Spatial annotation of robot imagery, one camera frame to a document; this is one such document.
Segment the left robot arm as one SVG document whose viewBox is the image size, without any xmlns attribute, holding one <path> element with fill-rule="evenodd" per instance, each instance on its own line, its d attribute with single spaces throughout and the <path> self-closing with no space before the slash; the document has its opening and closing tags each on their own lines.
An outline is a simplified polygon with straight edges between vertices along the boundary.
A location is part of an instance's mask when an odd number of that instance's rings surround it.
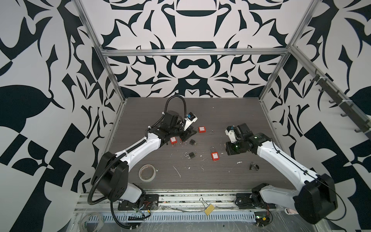
<svg viewBox="0 0 371 232">
<path fill-rule="evenodd" d="M 91 179 L 88 204 L 95 205 L 104 200 L 123 200 L 140 206 L 145 191 L 128 182 L 129 172 L 151 152 L 171 142 L 173 137 L 185 141 L 195 135 L 197 132 L 192 124 L 197 119 L 191 112 L 184 118 L 174 111 L 163 113 L 159 122 L 147 129 L 144 138 L 122 151 L 106 152 L 102 155 Z"/>
</svg>

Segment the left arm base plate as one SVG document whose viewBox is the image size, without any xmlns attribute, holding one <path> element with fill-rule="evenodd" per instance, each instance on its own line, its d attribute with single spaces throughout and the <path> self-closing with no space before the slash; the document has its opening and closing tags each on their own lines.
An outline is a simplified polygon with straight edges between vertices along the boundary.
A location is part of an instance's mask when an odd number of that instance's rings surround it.
<svg viewBox="0 0 371 232">
<path fill-rule="evenodd" d="M 118 205 L 119 211 L 129 211 L 134 209 L 140 210 L 151 210 L 158 206 L 159 195 L 158 194 L 144 194 L 135 203 L 124 200 Z"/>
</svg>

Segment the red padlock front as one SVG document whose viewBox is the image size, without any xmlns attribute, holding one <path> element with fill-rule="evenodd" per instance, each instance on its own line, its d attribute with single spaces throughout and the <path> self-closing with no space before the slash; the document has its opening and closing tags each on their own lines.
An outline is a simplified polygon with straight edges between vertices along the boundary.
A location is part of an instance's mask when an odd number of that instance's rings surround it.
<svg viewBox="0 0 371 232">
<path fill-rule="evenodd" d="M 215 147 L 210 147 L 210 154 L 213 161 L 217 161 L 220 159 L 219 154 Z"/>
</svg>

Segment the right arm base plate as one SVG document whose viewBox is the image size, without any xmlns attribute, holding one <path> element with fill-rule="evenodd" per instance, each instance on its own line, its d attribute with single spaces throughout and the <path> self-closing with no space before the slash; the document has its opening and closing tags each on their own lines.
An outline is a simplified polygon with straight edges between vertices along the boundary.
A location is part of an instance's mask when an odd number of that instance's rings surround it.
<svg viewBox="0 0 371 232">
<path fill-rule="evenodd" d="M 264 202 L 256 193 L 237 193 L 234 203 L 239 209 L 276 209 L 275 204 Z"/>
</svg>

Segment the small black padlock front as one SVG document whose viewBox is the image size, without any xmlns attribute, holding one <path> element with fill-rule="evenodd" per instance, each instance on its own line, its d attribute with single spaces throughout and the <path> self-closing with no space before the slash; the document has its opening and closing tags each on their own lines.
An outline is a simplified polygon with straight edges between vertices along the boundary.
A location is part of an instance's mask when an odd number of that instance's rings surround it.
<svg viewBox="0 0 371 232">
<path fill-rule="evenodd" d="M 196 157 L 196 153 L 194 152 L 190 152 L 190 153 L 184 153 L 184 156 L 188 159 L 193 159 L 194 157 Z"/>
</svg>

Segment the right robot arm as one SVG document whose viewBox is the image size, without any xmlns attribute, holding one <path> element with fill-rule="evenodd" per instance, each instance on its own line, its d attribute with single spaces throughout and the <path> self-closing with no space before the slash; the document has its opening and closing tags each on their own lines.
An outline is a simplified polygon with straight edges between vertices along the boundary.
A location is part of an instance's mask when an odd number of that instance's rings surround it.
<svg viewBox="0 0 371 232">
<path fill-rule="evenodd" d="M 294 186 L 294 189 L 285 189 L 267 183 L 260 184 L 252 188 L 250 200 L 236 198 L 239 208 L 280 205 L 294 210 L 310 224 L 317 224 L 338 208 L 334 180 L 329 175 L 319 175 L 306 168 L 281 150 L 265 134 L 254 134 L 245 123 L 228 126 L 225 134 L 229 138 L 226 143 L 228 155 L 246 152 L 258 155 Z"/>
</svg>

